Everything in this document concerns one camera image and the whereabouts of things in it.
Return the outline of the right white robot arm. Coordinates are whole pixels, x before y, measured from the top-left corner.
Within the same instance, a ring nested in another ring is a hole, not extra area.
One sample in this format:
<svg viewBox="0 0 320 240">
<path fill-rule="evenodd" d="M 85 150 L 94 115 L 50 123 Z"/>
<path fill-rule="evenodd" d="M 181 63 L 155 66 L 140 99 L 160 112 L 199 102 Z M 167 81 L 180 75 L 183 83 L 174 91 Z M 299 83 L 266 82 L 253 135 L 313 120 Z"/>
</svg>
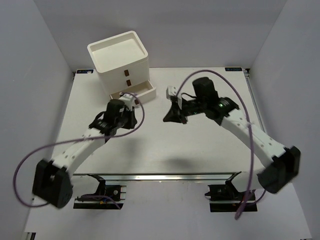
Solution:
<svg viewBox="0 0 320 240">
<path fill-rule="evenodd" d="M 253 148 L 254 155 L 263 165 L 261 170 L 254 171 L 253 174 L 233 174 L 225 182 L 227 190 L 234 195 L 245 192 L 248 181 L 251 181 L 254 190 L 264 189 L 276 194 L 298 175 L 301 152 L 297 147 L 285 147 L 260 128 L 249 124 L 243 111 L 233 100 L 218 96 L 213 81 L 208 77 L 198 78 L 192 85 L 195 92 L 192 100 L 183 99 L 175 87 L 167 87 L 166 97 L 171 101 L 171 107 L 163 121 L 186 124 L 189 116 L 205 114 L 234 134 L 248 148 Z"/>
</svg>

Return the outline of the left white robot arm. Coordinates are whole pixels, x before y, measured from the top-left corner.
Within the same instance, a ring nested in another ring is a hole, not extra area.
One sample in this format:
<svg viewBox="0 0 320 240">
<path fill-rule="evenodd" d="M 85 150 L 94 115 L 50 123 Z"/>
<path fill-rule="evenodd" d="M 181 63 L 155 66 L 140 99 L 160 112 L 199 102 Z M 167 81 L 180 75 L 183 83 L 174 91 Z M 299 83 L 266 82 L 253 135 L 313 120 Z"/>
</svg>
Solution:
<svg viewBox="0 0 320 240">
<path fill-rule="evenodd" d="M 52 159 L 39 161 L 32 193 L 58 209 L 66 206 L 73 197 L 108 199 L 106 181 L 102 177 L 96 174 L 75 176 L 74 173 L 96 150 L 116 138 L 119 129 L 132 133 L 141 126 L 135 117 L 136 102 L 137 99 L 129 94 L 111 99 L 106 110 L 94 118 L 81 138 L 70 140 L 70 146 Z"/>
</svg>

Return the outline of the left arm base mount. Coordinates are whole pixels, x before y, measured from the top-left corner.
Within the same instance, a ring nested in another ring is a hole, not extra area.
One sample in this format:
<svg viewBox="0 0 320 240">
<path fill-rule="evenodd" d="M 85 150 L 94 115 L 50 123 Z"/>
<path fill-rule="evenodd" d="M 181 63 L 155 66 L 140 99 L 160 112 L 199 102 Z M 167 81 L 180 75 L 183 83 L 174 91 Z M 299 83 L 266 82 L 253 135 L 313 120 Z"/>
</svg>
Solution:
<svg viewBox="0 0 320 240">
<path fill-rule="evenodd" d="M 121 210 L 127 186 L 120 181 L 107 181 L 100 175 L 74 175 L 71 178 L 73 208 L 82 210 Z"/>
</svg>

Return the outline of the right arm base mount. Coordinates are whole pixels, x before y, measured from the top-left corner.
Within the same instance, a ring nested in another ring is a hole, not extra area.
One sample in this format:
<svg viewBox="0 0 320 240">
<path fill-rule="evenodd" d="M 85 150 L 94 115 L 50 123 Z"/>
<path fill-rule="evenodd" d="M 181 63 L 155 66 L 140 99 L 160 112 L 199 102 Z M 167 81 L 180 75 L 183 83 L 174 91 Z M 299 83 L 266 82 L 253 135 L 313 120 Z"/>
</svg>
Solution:
<svg viewBox="0 0 320 240">
<path fill-rule="evenodd" d="M 232 174 L 223 184 L 208 185 L 208 192 L 204 196 L 209 200 L 211 213 L 235 213 L 243 203 L 247 191 L 247 180 L 241 191 L 236 188 L 235 178 L 242 172 Z"/>
</svg>

